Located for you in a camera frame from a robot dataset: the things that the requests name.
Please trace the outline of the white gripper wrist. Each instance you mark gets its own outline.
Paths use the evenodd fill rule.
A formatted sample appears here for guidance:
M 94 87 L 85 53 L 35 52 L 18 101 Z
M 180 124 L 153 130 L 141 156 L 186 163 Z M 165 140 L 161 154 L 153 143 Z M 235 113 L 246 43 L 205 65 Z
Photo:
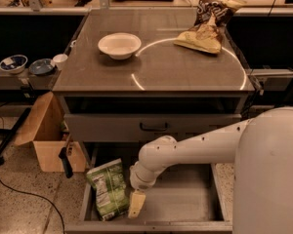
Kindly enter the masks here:
M 139 216 L 146 200 L 146 194 L 143 191 L 152 188 L 156 183 L 157 177 L 157 172 L 150 171 L 140 165 L 130 168 L 130 184 L 136 190 L 130 194 L 129 218 Z

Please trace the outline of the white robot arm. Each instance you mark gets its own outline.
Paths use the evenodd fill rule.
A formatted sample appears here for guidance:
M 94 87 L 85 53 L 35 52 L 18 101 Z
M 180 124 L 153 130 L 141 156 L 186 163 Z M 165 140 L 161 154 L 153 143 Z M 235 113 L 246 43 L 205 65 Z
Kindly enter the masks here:
M 171 166 L 208 163 L 234 164 L 232 234 L 293 234 L 293 107 L 182 141 L 149 142 L 130 183 L 146 191 Z

